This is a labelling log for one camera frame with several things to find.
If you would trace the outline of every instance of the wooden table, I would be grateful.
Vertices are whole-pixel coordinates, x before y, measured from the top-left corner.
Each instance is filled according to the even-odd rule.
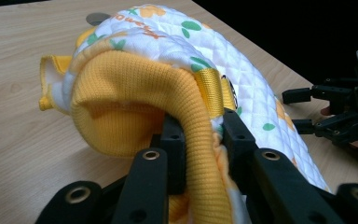
[[[34,223],[51,197],[77,180],[102,187],[125,175],[131,159],[109,158],[92,150],[70,117],[41,112],[39,62],[42,55],[71,55],[77,36],[90,26],[93,12],[114,14],[153,3],[174,7],[209,24],[257,67],[277,95],[311,84],[228,25],[190,0],[53,0],[0,7],[0,223]],[[292,119],[322,119],[327,102],[286,106]],[[304,135],[310,154],[327,184],[358,183],[358,150]]]

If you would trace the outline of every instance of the black clamp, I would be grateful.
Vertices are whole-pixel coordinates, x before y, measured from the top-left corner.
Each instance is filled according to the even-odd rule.
[[[162,147],[164,139],[173,141],[165,145],[169,148]],[[358,223],[358,184],[343,184],[336,195],[312,186],[280,151],[259,148],[238,114],[229,109],[223,144],[229,175],[246,195],[254,224]],[[167,116],[162,135],[137,153],[128,175],[103,189],[90,181],[67,185],[36,224],[168,223],[168,196],[183,193],[186,185],[184,145],[179,123]]]
[[[282,93],[286,105],[309,102],[311,97],[329,102],[333,117],[314,124],[310,119],[293,119],[298,133],[325,137],[338,146],[358,140],[358,66],[354,74],[357,78],[327,78],[322,85]]]

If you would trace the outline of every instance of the dark background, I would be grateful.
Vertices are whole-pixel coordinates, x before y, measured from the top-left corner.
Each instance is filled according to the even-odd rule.
[[[193,0],[313,84],[356,77],[358,0]]]

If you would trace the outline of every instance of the quilted fabric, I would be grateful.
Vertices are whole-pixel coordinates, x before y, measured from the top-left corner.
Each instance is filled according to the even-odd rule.
[[[158,41],[145,42],[144,34],[152,35]],[[198,66],[216,68],[221,76],[231,81],[237,96],[237,112],[257,145],[284,153],[312,185],[329,190],[307,146],[262,74],[208,25],[165,6],[133,7],[119,11],[100,24],[74,56],[104,38],[111,39],[113,49],[136,53],[189,71]],[[72,86],[71,82],[67,83],[69,91]],[[69,98],[64,98],[64,101],[69,105]]]

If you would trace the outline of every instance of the baby sleeping bag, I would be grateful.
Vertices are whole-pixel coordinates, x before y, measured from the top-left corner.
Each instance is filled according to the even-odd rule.
[[[70,116],[107,156],[133,157],[148,147],[166,113],[180,122],[186,192],[170,196],[170,223],[249,222],[227,174],[225,107],[238,113],[258,147],[279,150],[312,185],[329,190],[257,68],[211,27],[173,8],[112,14],[80,34],[73,55],[42,57],[40,71],[40,109]]]

